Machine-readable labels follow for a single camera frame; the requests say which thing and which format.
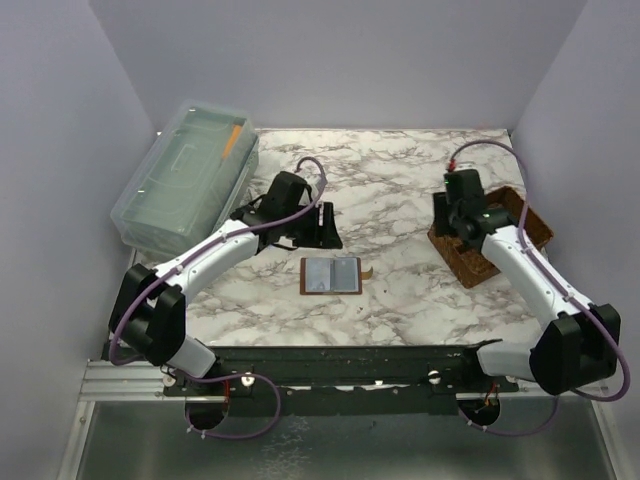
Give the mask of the brown leather card holder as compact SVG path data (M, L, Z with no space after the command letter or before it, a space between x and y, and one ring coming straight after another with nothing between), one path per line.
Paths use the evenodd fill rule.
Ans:
M307 257L300 262L301 295L360 295L374 270L362 269L359 257Z

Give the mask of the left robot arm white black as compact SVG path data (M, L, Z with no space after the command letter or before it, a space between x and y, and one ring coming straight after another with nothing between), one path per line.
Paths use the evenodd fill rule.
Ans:
M117 351L125 343L136 359L180 370L197 393L214 393L222 372L213 350L187 332L190 302L229 269L281 238L296 248L341 248L333 205L321 199L326 185L324 176L310 185L282 171L265 194L233 211L195 247L154 268L129 268L109 320L110 361L126 364Z

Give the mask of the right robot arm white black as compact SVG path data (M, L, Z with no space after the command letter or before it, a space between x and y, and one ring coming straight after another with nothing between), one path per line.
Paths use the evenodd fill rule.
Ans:
M496 376L537 383L550 395L611 377L620 316L571 287L519 228L506 208L489 203L474 169L447 172L433 196L435 233L460 239L492 263L521 295L542 333L526 343L495 341L460 367L460 379L480 392Z

